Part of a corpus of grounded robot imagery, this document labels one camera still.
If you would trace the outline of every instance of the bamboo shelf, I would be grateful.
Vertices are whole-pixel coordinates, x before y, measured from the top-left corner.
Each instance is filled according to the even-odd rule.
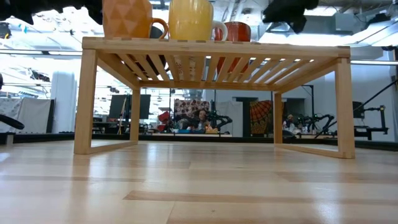
[[[274,92],[274,142],[277,147],[354,158],[354,121],[349,47],[308,47],[250,42],[164,39],[83,38],[75,154],[90,154],[137,144],[141,88],[259,90]],[[162,64],[164,57],[170,72]],[[160,75],[147,61],[150,58]],[[217,72],[220,59],[222,66]],[[233,70],[231,65],[237,62]],[[91,147],[96,66],[133,90],[128,143]],[[282,94],[330,72],[336,76],[338,151],[282,144]]]

